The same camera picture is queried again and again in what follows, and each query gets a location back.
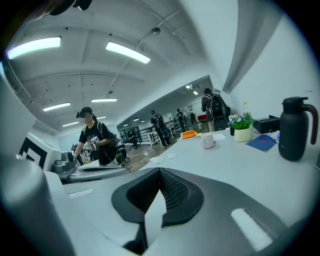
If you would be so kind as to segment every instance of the blue booklet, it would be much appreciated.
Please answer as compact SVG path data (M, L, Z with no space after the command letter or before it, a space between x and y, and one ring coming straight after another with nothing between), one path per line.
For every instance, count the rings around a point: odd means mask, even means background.
M262 152L271 149L275 144L276 142L271 137L265 134L262 134L258 138L255 138L246 143L246 145Z

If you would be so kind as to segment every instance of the white pot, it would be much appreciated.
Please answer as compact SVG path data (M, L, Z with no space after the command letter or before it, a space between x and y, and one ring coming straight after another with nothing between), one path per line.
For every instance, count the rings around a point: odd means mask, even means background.
M234 130L234 139L236 142L248 142L252 139L251 129Z

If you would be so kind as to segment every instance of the orange object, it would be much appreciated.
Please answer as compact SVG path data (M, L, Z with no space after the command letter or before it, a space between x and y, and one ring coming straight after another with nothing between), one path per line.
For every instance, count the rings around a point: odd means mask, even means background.
M196 132L194 130L188 130L182 133L182 139L189 139L192 137L196 137Z

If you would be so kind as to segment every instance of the gray device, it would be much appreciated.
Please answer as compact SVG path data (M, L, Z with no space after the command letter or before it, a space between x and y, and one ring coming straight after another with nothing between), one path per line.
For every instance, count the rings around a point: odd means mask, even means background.
M61 160L55 160L52 172L58 174L64 184L96 181L130 173L126 167L77 167L71 151L61 152Z
M62 185L56 173L31 161L5 161L0 203L41 255L279 255L304 225L288 228L232 185L175 169L147 168ZM158 191L166 213L159 236L148 246L144 214ZM269 246L253 249L231 217L239 208L272 238Z

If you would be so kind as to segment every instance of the white ceiling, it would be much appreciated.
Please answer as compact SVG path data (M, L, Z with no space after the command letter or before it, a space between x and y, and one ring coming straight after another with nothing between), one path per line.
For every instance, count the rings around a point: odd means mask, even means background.
M157 86L152 83L154 77L203 54L199 37L177 0L145 2L147 5L142 0L93 0L85 11L71 7L61 15L47 15L20 29L11 48L61 36L59 48L10 61L33 99L29 109L36 118L60 131L62 125L76 121L77 111L90 106L97 117L115 120L141 97L153 93ZM136 48L151 58L148 64L134 59L125 64L127 57L106 50L109 41L134 49L154 27L161 29L160 35L150 34ZM91 103L101 98L118 101ZM65 102L71 106L42 111Z

